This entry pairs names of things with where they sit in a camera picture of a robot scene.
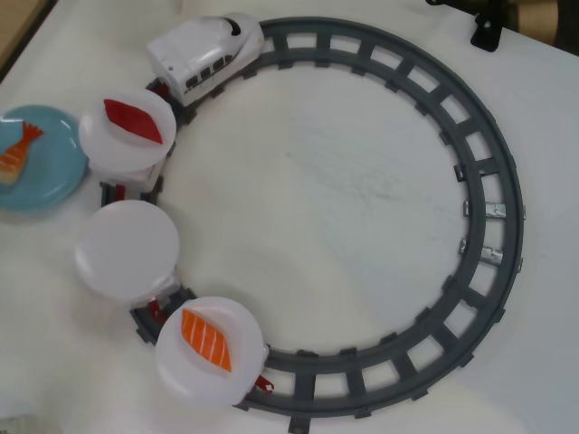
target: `gray train track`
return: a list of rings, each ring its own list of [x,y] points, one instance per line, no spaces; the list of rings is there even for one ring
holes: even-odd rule
[[[453,169],[457,182],[465,183],[468,201],[464,203],[464,215],[469,219],[469,235],[460,242],[462,261],[453,275],[448,276],[441,287],[436,303],[425,308],[415,318],[414,324],[400,334],[385,336],[375,346],[358,349],[346,348],[337,354],[321,355],[311,351],[294,354],[271,348],[266,367],[295,374],[292,395],[267,394],[260,390],[250,392],[237,407],[279,413],[291,417],[289,432],[307,434],[312,418],[351,415],[364,418],[372,411],[407,399],[417,400],[428,393],[430,386],[457,367],[464,367],[473,357],[473,351],[500,321],[505,313],[504,305],[522,264],[523,226],[525,209],[517,178],[515,161],[501,135],[495,119],[477,96],[456,74],[411,43],[382,30],[367,25],[329,18],[298,17],[271,20],[261,23],[266,39],[273,41],[274,51],[265,52],[254,63],[235,74],[209,95],[183,108],[166,96],[176,115],[179,127],[190,123],[195,111],[209,98],[220,95],[230,80],[239,77],[249,79],[259,69],[277,65],[279,69],[291,68],[297,62],[311,62],[318,68],[330,64],[346,65],[359,76],[374,75],[384,81],[384,91],[404,92],[415,101],[419,114],[430,115],[440,126],[441,141],[450,146],[458,160]],[[289,48],[288,36],[309,33],[316,35],[316,46]],[[334,36],[360,41],[357,53],[331,48]],[[372,58],[373,51],[386,49],[402,58],[393,69]],[[420,68],[438,81],[438,86],[427,91],[408,78],[414,68]],[[155,90],[158,80],[148,89]],[[466,110],[469,117],[456,123],[442,107],[442,102],[453,96]],[[492,157],[476,160],[467,137],[481,133]],[[498,175],[503,203],[486,203],[482,177]],[[156,202],[156,197],[145,197]],[[503,246],[484,246],[487,219],[502,219],[505,223]],[[486,296],[470,287],[473,275],[481,262],[498,268],[497,276]],[[167,313],[174,311],[184,299],[194,297],[181,294],[178,303],[170,304]],[[461,336],[456,336],[444,324],[459,303],[466,303],[476,310],[476,316]],[[146,341],[157,340],[160,326],[147,328],[147,311],[133,311],[139,325],[139,333]],[[443,354],[421,370],[417,370],[408,351],[424,339],[432,337],[442,348]],[[380,363],[390,362],[398,373],[399,381],[384,388],[366,389],[362,370]],[[315,397],[316,377],[320,374],[344,375],[348,394],[336,397]]]

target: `orange salmon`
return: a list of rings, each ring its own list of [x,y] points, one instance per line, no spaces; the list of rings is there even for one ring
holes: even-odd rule
[[[204,359],[225,371],[232,371],[229,349],[223,333],[195,312],[183,309],[181,333],[193,349]]]

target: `white toy train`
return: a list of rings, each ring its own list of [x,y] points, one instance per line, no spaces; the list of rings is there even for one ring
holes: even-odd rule
[[[148,45],[153,71],[188,106],[257,59],[260,24],[246,14],[206,16],[181,24]]]

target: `toy train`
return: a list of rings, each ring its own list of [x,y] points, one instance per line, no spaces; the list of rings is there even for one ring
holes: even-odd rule
[[[260,24],[246,14],[205,16],[148,45],[153,71],[183,106],[213,90],[261,54]]]

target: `white table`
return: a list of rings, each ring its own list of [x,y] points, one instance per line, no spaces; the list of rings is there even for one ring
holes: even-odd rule
[[[469,44],[472,17],[423,0],[185,1],[182,15],[167,0],[61,0],[2,83],[1,108],[78,114],[103,90],[142,87],[154,78],[147,41],[188,16],[230,10],[346,18],[430,52],[497,119],[527,206],[523,272],[469,366],[417,402],[313,420],[311,432],[576,429],[579,59],[509,31],[497,52],[482,52]],[[343,71],[295,67],[233,83],[179,133],[166,170],[160,205],[182,238],[183,281],[243,302],[277,347],[336,351],[400,330],[439,296],[465,234],[453,158],[433,133],[398,96]],[[99,204],[89,177],[52,211],[0,214],[0,415],[34,411],[75,434],[286,432],[287,418],[191,409],[165,391],[127,308],[77,278],[72,246]],[[411,357],[421,366],[436,351]],[[290,376],[267,375],[290,390]],[[365,372],[370,387],[392,376]],[[329,377],[317,393],[343,390]]]

